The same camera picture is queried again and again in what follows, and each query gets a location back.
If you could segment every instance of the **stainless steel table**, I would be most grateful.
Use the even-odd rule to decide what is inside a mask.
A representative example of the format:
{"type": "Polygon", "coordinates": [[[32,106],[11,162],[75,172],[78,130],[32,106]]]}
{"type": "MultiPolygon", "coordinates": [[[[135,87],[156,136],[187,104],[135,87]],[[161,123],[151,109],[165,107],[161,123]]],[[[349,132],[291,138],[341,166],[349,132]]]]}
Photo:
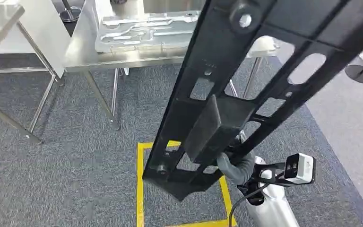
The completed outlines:
{"type": "Polygon", "coordinates": [[[56,80],[59,85],[63,85],[63,81],[58,77],[56,72],[53,70],[52,66],[49,64],[45,56],[42,54],[42,52],[39,50],[33,39],[30,37],[30,35],[27,33],[27,31],[24,29],[23,25],[18,21],[20,17],[23,15],[24,9],[20,5],[0,5],[0,42],[6,37],[8,34],[8,31],[14,26],[17,25],[19,30],[22,32],[24,37],[27,39],[27,41],[30,43],[30,45],[33,47],[35,53],[37,54],[38,58],[41,60],[41,62],[44,64],[45,68],[11,68],[11,69],[0,69],[0,73],[14,73],[14,72],[37,72],[37,71],[48,71],[51,74],[51,81],[48,84],[48,87],[46,88],[42,100],[40,101],[37,111],[34,114],[34,118],[32,119],[30,126],[28,127],[28,130],[25,129],[22,125],[20,125],[18,122],[4,114],[0,110],[0,118],[12,125],[14,128],[16,128],[20,134],[26,136],[28,139],[30,139],[32,142],[36,144],[40,144],[42,141],[36,137],[33,134],[35,124],[37,123],[37,120],[41,114],[42,108],[45,104],[45,100],[48,97],[48,94],[52,88],[52,85],[54,81],[56,80]]]}
{"type": "MultiPolygon", "coordinates": [[[[117,16],[135,17],[146,16],[146,13],[165,13],[170,11],[201,10],[203,0],[128,0],[125,4],[112,5],[112,13],[117,16]]],[[[67,72],[79,72],[86,77],[90,87],[104,109],[109,119],[119,128],[118,119],[115,119],[116,88],[119,72],[122,68],[143,67],[150,65],[182,63],[187,46],[184,48],[133,50],[112,53],[97,53],[95,40],[98,34],[102,11],[107,7],[99,7],[96,0],[86,0],[73,32],[70,45],[65,54],[64,66],[67,72]],[[112,107],[109,108],[96,83],[89,72],[92,68],[116,69],[114,75],[114,90],[112,107]]],[[[275,56],[278,47],[271,37],[263,37],[256,41],[248,53],[248,57],[256,58],[251,72],[254,75],[258,70],[262,57],[275,56]]]]}

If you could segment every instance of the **yellow tape square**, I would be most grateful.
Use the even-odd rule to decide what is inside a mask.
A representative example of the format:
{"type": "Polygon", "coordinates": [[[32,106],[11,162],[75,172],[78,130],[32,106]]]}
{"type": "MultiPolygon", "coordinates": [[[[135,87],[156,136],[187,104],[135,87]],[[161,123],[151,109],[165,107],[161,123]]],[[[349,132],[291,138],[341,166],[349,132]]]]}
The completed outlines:
{"type": "MultiPolygon", "coordinates": [[[[152,148],[154,143],[138,143],[137,144],[137,227],[144,227],[144,186],[143,186],[143,172],[144,172],[144,150],[152,148]]],[[[179,146],[178,141],[169,141],[168,147],[179,146]]],[[[232,209],[232,201],[230,200],[229,189],[225,176],[219,179],[220,188],[222,190],[223,201],[225,203],[226,215],[229,217],[230,210],[232,209]]],[[[234,216],[232,216],[232,225],[237,226],[234,216]]],[[[177,226],[167,227],[228,227],[228,219],[217,221],[206,221],[192,224],[183,224],[177,226]]]]}

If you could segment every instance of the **metal bracket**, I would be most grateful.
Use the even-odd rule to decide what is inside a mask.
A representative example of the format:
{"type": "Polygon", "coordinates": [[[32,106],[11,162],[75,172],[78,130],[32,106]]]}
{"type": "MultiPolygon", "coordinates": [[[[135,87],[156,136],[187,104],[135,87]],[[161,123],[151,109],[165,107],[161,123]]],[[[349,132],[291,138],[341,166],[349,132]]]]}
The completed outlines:
{"type": "Polygon", "coordinates": [[[222,173],[203,171],[214,165],[218,154],[247,122],[259,122],[261,126],[234,150],[232,159],[245,156],[260,144],[362,50],[363,1],[207,0],[143,179],[179,200],[192,192],[205,191],[222,173]],[[255,99],[226,95],[229,80],[254,41],[264,35],[293,44],[293,55],[255,99]],[[289,75],[312,53],[325,55],[325,63],[306,82],[290,84],[289,75]],[[204,101],[190,98],[198,79],[207,79],[213,85],[204,101]],[[269,98],[285,102],[265,117],[257,111],[269,98]],[[180,141],[181,145],[176,152],[165,155],[169,140],[180,141]],[[191,161],[200,164],[196,171],[176,168],[185,152],[191,161]]]}

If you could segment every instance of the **gray carpet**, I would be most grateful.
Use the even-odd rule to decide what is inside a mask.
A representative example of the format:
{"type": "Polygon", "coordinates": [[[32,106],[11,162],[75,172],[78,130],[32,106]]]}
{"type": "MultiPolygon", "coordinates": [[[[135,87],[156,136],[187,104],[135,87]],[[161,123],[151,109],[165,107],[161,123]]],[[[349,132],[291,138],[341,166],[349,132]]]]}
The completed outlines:
{"type": "MultiPolygon", "coordinates": [[[[240,93],[252,63],[245,61],[233,78],[240,93]]],[[[113,130],[78,74],[67,75],[64,87],[52,89],[35,130],[43,145],[30,145],[0,121],[0,227],[136,226],[136,146],[154,140],[179,67],[131,69],[119,81],[120,131],[113,130]]],[[[275,59],[265,61],[254,90],[279,67],[275,59]]],[[[94,70],[93,75],[109,101],[113,70],[94,70]]],[[[48,81],[48,73],[0,75],[0,108],[28,125],[48,81]]],[[[270,105],[264,112],[273,109],[270,105]]],[[[306,107],[255,152],[268,162],[297,152],[317,158],[316,183],[286,190],[302,227],[363,226],[363,200],[306,107]]],[[[237,201],[237,188],[231,182],[228,186],[237,201]]],[[[181,203],[144,183],[144,212],[146,227],[226,218],[218,183],[181,203]]],[[[239,226],[253,226],[244,206],[235,217],[239,226]]]]}

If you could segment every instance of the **black stand base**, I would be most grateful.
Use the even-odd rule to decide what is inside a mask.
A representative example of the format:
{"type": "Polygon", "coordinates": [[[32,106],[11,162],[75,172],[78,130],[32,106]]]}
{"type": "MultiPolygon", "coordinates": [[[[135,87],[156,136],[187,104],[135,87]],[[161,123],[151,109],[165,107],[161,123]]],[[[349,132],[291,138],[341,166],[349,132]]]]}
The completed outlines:
{"type": "Polygon", "coordinates": [[[349,78],[363,84],[363,66],[349,65],[345,68],[345,72],[349,78]]]}

